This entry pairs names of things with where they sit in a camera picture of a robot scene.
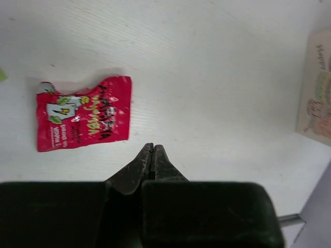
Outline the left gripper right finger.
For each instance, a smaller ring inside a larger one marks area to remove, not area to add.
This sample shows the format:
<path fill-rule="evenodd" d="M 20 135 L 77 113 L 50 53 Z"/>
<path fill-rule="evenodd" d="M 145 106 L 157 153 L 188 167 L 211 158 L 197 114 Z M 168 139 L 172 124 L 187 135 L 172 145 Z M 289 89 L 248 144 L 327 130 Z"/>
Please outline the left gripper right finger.
<path fill-rule="evenodd" d="M 144 247 L 284 247 L 273 203 L 253 182 L 188 181 L 162 145 L 141 187 Z"/>

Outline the pink snack packet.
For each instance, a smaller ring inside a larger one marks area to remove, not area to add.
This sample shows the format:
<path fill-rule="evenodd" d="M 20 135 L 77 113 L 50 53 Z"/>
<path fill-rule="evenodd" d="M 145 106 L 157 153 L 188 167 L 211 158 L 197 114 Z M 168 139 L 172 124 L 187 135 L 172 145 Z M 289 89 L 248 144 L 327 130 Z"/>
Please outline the pink snack packet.
<path fill-rule="evenodd" d="M 111 76 L 93 88 L 63 94 L 42 82 L 36 94 L 37 150 L 74 149 L 129 138 L 132 80 Z"/>

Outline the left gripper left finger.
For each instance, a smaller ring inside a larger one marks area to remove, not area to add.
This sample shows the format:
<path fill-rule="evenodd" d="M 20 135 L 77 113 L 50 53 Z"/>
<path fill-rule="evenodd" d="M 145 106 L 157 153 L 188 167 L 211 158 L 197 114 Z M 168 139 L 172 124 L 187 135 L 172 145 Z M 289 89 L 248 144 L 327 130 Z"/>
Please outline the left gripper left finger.
<path fill-rule="evenodd" d="M 1 183 L 1 247 L 141 247 L 141 183 L 154 150 L 104 181 Z"/>

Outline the beige paper bag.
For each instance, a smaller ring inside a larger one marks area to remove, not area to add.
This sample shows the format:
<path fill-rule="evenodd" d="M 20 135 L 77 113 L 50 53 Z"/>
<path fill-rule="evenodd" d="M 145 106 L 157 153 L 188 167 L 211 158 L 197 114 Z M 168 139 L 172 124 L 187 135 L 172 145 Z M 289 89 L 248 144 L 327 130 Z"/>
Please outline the beige paper bag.
<path fill-rule="evenodd" d="M 296 132 L 330 146 L 330 28 L 308 37 Z"/>

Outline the green triangular snack packet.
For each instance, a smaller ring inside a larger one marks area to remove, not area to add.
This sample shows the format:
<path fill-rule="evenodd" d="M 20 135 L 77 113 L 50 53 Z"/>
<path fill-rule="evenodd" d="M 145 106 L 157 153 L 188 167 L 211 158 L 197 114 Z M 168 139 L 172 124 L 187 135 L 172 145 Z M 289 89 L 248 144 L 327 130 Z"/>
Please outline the green triangular snack packet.
<path fill-rule="evenodd" d="M 0 69 L 0 82 L 3 82 L 5 80 L 7 80 L 7 79 L 8 79 L 8 77 L 5 74 L 5 72 L 2 69 Z"/>

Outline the aluminium table frame rail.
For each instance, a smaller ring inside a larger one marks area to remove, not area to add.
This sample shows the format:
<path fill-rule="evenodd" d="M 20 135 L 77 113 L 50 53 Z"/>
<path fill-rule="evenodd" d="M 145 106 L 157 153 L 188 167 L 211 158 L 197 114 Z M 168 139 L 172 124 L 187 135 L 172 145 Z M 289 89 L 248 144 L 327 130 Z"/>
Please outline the aluminium table frame rail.
<path fill-rule="evenodd" d="M 277 219 L 281 227 L 306 223 L 306 221 L 304 221 L 298 213 L 278 216 Z"/>

